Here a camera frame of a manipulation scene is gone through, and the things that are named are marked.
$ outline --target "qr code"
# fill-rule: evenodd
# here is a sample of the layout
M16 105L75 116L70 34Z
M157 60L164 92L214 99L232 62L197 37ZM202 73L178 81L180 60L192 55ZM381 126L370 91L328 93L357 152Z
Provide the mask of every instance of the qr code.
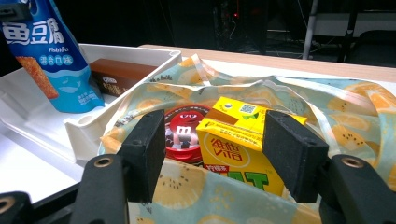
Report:
M251 113L253 113L254 109L256 109L255 105L242 105L242 107L239 111L251 114Z

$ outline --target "patterned fabric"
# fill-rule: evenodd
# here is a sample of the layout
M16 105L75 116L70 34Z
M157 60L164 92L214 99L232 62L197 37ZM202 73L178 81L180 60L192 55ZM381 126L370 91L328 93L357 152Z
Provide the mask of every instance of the patterned fabric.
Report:
M142 115L200 104L220 96L308 118L306 126L330 146L329 156L368 161L396 190L396 98L356 79L234 77L198 56L137 86L102 137L99 154L116 153ZM153 203L130 203L132 223L320 223L318 204L283 197L199 167L166 159Z

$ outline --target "lemon tea box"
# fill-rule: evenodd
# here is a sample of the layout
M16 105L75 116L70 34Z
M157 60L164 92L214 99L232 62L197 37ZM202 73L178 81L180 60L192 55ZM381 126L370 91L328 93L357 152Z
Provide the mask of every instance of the lemon tea box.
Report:
M276 195L284 184L262 154L268 108L220 97L196 128L204 167ZM304 124L306 118L293 116Z

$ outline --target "blue plastic packaging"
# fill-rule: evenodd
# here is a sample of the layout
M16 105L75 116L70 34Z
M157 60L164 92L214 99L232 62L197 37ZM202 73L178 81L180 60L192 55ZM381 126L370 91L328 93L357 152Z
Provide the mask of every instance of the blue plastic packaging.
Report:
M27 4L32 18L3 21L3 32L12 54L38 87L61 112L84 113L104 101L90 86L91 69L78 43L62 21L52 0L0 0L0 4Z

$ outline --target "brown chocolate box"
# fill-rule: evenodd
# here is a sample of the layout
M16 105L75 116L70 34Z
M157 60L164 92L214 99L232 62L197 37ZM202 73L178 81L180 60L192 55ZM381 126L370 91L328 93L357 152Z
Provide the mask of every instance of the brown chocolate box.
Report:
M90 68L101 93L120 96L157 66L98 59L90 64Z

